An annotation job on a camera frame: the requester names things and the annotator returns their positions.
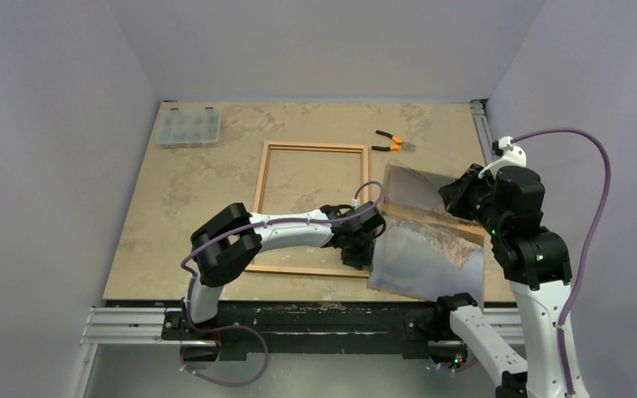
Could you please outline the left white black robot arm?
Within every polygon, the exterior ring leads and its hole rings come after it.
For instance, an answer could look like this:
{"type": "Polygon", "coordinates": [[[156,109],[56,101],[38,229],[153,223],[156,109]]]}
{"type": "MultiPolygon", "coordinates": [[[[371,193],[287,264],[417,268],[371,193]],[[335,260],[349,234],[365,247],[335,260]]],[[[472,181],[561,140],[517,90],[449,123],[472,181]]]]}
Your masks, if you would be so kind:
{"type": "Polygon", "coordinates": [[[209,336],[223,288],[238,279],[258,254],[293,247],[329,248],[339,250],[346,265],[368,267],[375,241],[386,228],[372,201],[273,216],[232,203],[190,238],[191,252],[181,263],[191,275],[182,329],[195,339],[209,336]]]}

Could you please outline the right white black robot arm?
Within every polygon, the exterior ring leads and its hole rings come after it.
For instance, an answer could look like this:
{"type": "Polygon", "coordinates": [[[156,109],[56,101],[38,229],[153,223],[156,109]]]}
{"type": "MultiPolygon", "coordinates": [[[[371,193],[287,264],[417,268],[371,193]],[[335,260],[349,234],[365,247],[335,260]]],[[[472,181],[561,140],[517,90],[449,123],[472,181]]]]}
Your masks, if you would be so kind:
{"type": "Polygon", "coordinates": [[[587,397],[563,312],[572,292],[570,258],[564,240],[541,224],[540,176],[526,167],[491,173],[473,164],[439,194],[447,212],[478,222],[489,234],[517,304],[526,355],[505,342],[467,293],[438,298],[435,331],[466,344],[491,377],[497,397],[587,397]]]}

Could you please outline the landscape photo print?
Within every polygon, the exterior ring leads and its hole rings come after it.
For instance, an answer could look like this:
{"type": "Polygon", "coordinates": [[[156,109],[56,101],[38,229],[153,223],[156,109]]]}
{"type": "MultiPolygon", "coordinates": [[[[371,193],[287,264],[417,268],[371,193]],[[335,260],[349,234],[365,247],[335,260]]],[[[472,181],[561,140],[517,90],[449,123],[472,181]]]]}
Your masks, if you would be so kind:
{"type": "Polygon", "coordinates": [[[377,239],[370,289],[436,301],[467,293],[484,297],[484,230],[445,210],[439,190],[448,175],[388,163],[379,209],[386,231],[377,239]]]}

